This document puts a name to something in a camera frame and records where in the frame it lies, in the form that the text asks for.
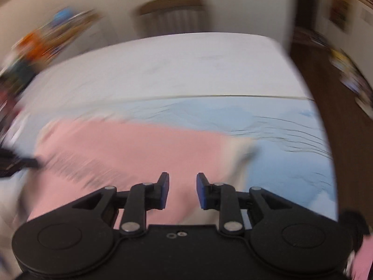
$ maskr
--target dark wooden floor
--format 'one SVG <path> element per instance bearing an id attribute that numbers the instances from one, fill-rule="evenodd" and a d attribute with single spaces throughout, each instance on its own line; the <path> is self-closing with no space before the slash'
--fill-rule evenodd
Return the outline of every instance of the dark wooden floor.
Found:
<path id="1" fill-rule="evenodd" d="M 329 52 L 293 44 L 291 58 L 310 89 L 334 159 L 339 209 L 353 208 L 373 224 L 373 120 L 339 81 Z"/>

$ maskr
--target pink fabric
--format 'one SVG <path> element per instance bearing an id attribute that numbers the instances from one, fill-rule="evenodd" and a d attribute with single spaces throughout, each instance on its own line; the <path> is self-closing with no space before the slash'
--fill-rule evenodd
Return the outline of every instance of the pink fabric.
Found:
<path id="1" fill-rule="evenodd" d="M 373 236 L 364 236 L 363 244 L 355 255 L 352 263 L 351 278 L 353 280 L 367 280 L 373 261 Z"/>
<path id="2" fill-rule="evenodd" d="M 45 163 L 37 176 L 37 202 L 30 219 L 104 186 L 118 191 L 170 174 L 166 209 L 148 212 L 148 224 L 178 223 L 199 206 L 196 174 L 221 178 L 228 136 L 154 124 L 61 120 L 43 137 L 36 155 Z"/>

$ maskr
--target screw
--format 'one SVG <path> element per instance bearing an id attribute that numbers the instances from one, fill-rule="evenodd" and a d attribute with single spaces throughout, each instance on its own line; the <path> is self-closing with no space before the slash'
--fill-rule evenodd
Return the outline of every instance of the screw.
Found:
<path id="1" fill-rule="evenodd" d="M 224 228 L 227 231 L 239 231 L 242 229 L 242 224 L 236 221 L 229 221 L 224 224 Z"/>
<path id="2" fill-rule="evenodd" d="M 168 234 L 166 235 L 166 237 L 167 237 L 168 239 L 176 239 L 178 236 L 177 236 L 176 234 L 174 234 L 174 233 L 168 233 Z"/>
<path id="3" fill-rule="evenodd" d="M 121 229 L 130 233 L 130 232 L 137 231 L 138 229 L 140 229 L 140 224 L 136 222 L 126 222 L 121 225 Z"/>

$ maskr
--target chair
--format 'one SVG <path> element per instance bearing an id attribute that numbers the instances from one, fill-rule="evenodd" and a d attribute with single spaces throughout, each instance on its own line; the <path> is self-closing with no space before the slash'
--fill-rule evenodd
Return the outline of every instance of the chair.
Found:
<path id="1" fill-rule="evenodd" d="M 204 0 L 153 0 L 135 10 L 142 37 L 210 31 Z"/>

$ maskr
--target wooden chair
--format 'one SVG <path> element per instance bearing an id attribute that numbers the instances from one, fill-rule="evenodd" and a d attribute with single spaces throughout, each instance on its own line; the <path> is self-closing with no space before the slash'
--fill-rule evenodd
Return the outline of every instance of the wooden chair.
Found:
<path id="1" fill-rule="evenodd" d="M 210 31 L 204 0 L 153 0 L 135 10 L 142 37 Z"/>

